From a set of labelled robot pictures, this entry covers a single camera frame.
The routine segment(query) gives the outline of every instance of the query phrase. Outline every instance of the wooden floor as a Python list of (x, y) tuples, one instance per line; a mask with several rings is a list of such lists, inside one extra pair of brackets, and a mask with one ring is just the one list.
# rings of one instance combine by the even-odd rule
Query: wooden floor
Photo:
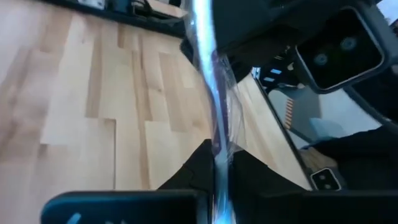
[[(0, 15), (0, 223), (70, 190), (156, 189), (210, 138), (179, 39), (31, 0)], [(239, 87), (245, 148), (308, 189), (254, 80)]]

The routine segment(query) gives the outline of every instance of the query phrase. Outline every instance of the clear plastic wrap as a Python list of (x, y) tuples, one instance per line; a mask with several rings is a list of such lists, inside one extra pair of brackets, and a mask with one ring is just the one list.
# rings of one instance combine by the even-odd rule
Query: clear plastic wrap
[(211, 105), (215, 158), (213, 223), (232, 223), (234, 213), (229, 199), (228, 170), (234, 151), (239, 146), (244, 147), (246, 140), (243, 109), (233, 71), (227, 56), (216, 51), (211, 1), (192, 0), (185, 25), (194, 49), (194, 65), (206, 83)]

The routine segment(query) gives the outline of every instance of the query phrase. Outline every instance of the black plastic casing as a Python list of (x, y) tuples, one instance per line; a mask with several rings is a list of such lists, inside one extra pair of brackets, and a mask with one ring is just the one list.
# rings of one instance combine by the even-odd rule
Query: black plastic casing
[(308, 69), (306, 69), (305, 63), (300, 59), (299, 52), (296, 50), (294, 66), (295, 74), (303, 84), (310, 86), (311, 89), (318, 94), (330, 93), (345, 86), (350, 86), (370, 78), (388, 69), (398, 61), (398, 39), (388, 26), (384, 16), (377, 6), (369, 6), (364, 2), (358, 1), (355, 4), (350, 5), (350, 7), (357, 12), (368, 27), (368, 31), (371, 33), (370, 36), (374, 37), (375, 44), (381, 50), (383, 60), (379, 66), (372, 70), (368, 70), (367, 72), (329, 88), (321, 88), (317, 85)]
[(378, 0), (214, 0), (218, 51), (251, 67), (262, 67), (315, 35), (342, 7)]
[(207, 194), (197, 190), (69, 192), (51, 199), (41, 223), (208, 223)]

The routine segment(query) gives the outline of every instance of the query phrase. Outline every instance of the plastic film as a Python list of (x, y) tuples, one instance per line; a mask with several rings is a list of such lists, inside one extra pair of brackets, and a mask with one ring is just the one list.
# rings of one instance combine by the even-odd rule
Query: plastic film
[(190, 13), (185, 18), (187, 37), (194, 49), (194, 66), (203, 76), (211, 105), (215, 159), (213, 223), (233, 223), (228, 171), (233, 152), (246, 145), (239, 89), (227, 56), (216, 51), (211, 0), (192, 0), (190, 4)]

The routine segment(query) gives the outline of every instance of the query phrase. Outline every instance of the blue light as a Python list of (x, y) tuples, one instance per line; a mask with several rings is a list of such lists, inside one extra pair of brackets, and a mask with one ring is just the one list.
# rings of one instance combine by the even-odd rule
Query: blue light
[(278, 69), (272, 69), (271, 70), (272, 73), (280, 75), (282, 73), (282, 71), (278, 70)]
[(78, 224), (80, 221), (81, 215), (79, 213), (75, 213), (70, 217), (70, 219), (67, 221), (67, 224)]
[(213, 224), (233, 224), (233, 216), (231, 212), (220, 212), (213, 221)]
[(273, 81), (275, 81), (275, 78), (265, 77), (265, 78), (263, 78), (263, 80), (266, 82), (273, 82)]

